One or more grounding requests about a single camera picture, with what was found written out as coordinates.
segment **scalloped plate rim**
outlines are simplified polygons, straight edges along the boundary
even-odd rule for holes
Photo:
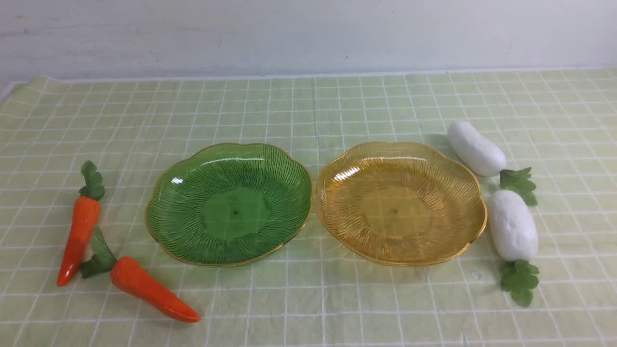
[[[453,162],[455,165],[463,168],[465,170],[465,172],[467,172],[470,177],[475,181],[476,186],[478,187],[478,196],[479,196],[479,200],[480,203],[482,204],[482,209],[484,211],[484,222],[482,223],[482,225],[480,226],[480,229],[478,230],[478,232],[476,233],[476,235],[474,236],[474,238],[470,241],[467,242],[467,244],[462,247],[461,250],[459,250],[458,252],[456,252],[454,255],[445,258],[445,259],[440,259],[438,261],[428,261],[428,262],[391,262],[391,261],[384,261],[375,257],[371,257],[367,254],[363,254],[359,251],[357,251],[356,249],[351,248],[350,246],[347,245],[347,243],[345,243],[343,240],[341,240],[338,236],[336,236],[328,227],[326,227],[326,225],[323,222],[323,217],[321,215],[321,209],[317,208],[317,217],[319,218],[321,224],[323,225],[323,227],[328,231],[328,233],[330,233],[330,235],[332,235],[335,239],[339,240],[345,247],[347,247],[348,249],[350,249],[351,251],[353,251],[355,254],[358,254],[359,256],[368,259],[369,261],[375,262],[377,264],[383,264],[383,265],[390,265],[390,266],[427,266],[427,265],[437,265],[437,264],[441,264],[447,261],[451,261],[452,259],[458,257],[459,255],[463,254],[463,252],[465,252],[467,250],[467,248],[469,248],[469,246],[471,246],[472,242],[477,240],[482,233],[484,233],[485,229],[486,229],[486,225],[487,225],[487,219],[488,219],[488,211],[487,211],[487,207],[486,207],[486,203],[484,202],[484,199],[482,198],[482,186],[480,185],[480,182],[478,181],[478,178],[476,177],[476,175],[465,165],[446,157],[443,153],[441,153],[439,150],[424,144],[424,143],[419,143],[419,142],[412,142],[412,141],[398,141],[398,142],[386,142],[386,141],[369,141],[369,142],[363,142],[363,143],[359,143],[356,144],[355,146],[349,148],[347,151],[345,151],[345,153],[341,154],[340,157],[332,160],[331,162],[329,162],[327,165],[325,165],[323,167],[323,169],[321,170],[321,172],[319,173],[319,176],[317,177],[317,187],[319,187],[320,185],[322,185],[322,181],[323,181],[323,174],[326,172],[326,168],[329,167],[330,165],[334,164],[335,162],[339,162],[339,161],[343,161],[343,159],[347,159],[347,157],[349,157],[350,152],[357,148],[357,147],[361,147],[361,146],[366,146],[366,145],[372,145],[372,144],[407,144],[407,145],[411,145],[411,146],[422,146],[425,147],[426,149],[433,151],[437,154],[439,154],[441,156],[441,159],[443,161],[449,161],[449,162]],[[319,198],[319,191],[317,191],[317,203],[316,205],[321,206],[321,199]]]
[[[238,146],[238,147],[249,147],[249,146],[268,146],[268,147],[272,147],[277,149],[279,152],[283,153],[287,159],[289,159],[292,162],[295,162],[296,164],[300,165],[300,167],[302,169],[304,169],[304,171],[307,173],[308,175],[308,180],[310,183],[310,191],[311,193],[309,194],[309,202],[308,202],[308,214],[306,216],[306,218],[304,219],[302,225],[298,228],[298,230],[296,230],[292,235],[290,235],[287,239],[285,239],[285,241],[281,242],[278,246],[274,247],[273,249],[269,250],[266,253],[263,253],[257,257],[251,258],[249,260],[246,261],[242,261],[242,262],[234,262],[234,263],[230,263],[230,264],[204,264],[204,263],[198,263],[198,262],[191,262],[191,261],[187,261],[185,259],[182,259],[174,254],[172,254],[160,241],[159,239],[153,234],[152,232],[152,228],[150,227],[150,224],[148,223],[148,209],[150,208],[150,205],[152,204],[152,200],[154,200],[155,198],[155,191],[156,191],[156,187],[159,186],[159,183],[161,181],[161,179],[163,179],[163,176],[165,176],[165,174],[169,171],[174,169],[175,167],[184,164],[185,162],[191,161],[193,159],[196,159],[196,157],[200,154],[202,154],[203,152],[205,152],[208,149],[212,149],[214,147],[217,146],[224,146],[224,145],[232,145],[232,146]],[[283,151],[281,148],[273,145],[273,144],[269,144],[269,143],[234,143],[234,142],[221,142],[221,143],[215,143],[215,144],[211,144],[208,147],[204,147],[200,150],[198,150],[197,152],[195,152],[195,154],[193,154],[192,156],[186,158],[186,159],[182,159],[179,162],[174,163],[173,165],[171,165],[169,168],[167,168],[165,171],[163,171],[163,173],[159,176],[159,178],[156,180],[156,183],[154,184],[154,189],[152,190],[152,195],[150,197],[150,199],[148,199],[148,203],[146,204],[146,209],[144,211],[144,220],[146,222],[146,230],[148,231],[148,234],[150,234],[150,236],[154,239],[154,241],[156,241],[156,243],[158,244],[158,246],[170,257],[176,259],[177,261],[180,261],[182,263],[185,264],[189,264],[189,265],[194,265],[194,266],[199,266],[199,267],[236,267],[236,266],[242,266],[242,265],[246,265],[246,264],[250,264],[252,262],[258,261],[260,259],[263,259],[269,255],[271,255],[272,253],[276,252],[277,250],[281,249],[281,247],[283,247],[287,242],[290,242],[294,237],[296,237],[296,235],[298,235],[298,233],[306,226],[307,222],[309,221],[309,218],[311,216],[311,213],[313,212],[313,203],[312,203],[312,195],[313,195],[313,178],[310,175],[309,170],[306,168],[306,166],[304,166],[301,162],[294,160],[286,151]]]

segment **green checkered tablecloth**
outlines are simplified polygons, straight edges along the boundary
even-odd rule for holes
[[[220,142],[270,143],[313,179],[366,141],[416,141],[469,120],[533,167],[540,286],[521,309],[498,286],[485,233],[427,268],[376,265],[312,215],[251,265],[198,268],[149,236],[144,208],[172,164]],[[202,314],[172,322],[108,276],[58,288],[87,159],[107,196],[102,229]],[[484,179],[483,193],[496,180]],[[617,346],[617,70],[19,85],[0,104],[0,337],[3,346]]]

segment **carrot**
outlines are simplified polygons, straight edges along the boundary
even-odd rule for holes
[[[116,260],[98,226],[94,228],[91,245],[94,255],[81,265],[83,278],[111,271],[112,283],[118,289],[144,300],[167,317],[187,323],[201,319],[195,310],[152,278],[133,258]]]
[[[81,196],[73,206],[73,221],[56,280],[57,286],[68,284],[77,273],[101,214],[99,200],[105,195],[103,177],[91,161],[81,166],[81,174],[86,185],[79,190]]]

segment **green plate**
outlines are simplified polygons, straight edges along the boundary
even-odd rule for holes
[[[146,226],[181,262],[243,265],[300,231],[311,191],[306,168],[277,147],[216,144],[163,173],[146,209]]]

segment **amber plate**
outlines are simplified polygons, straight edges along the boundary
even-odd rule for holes
[[[486,226],[474,174],[421,143],[359,144],[321,171],[317,192],[325,228],[381,264],[448,261]]]

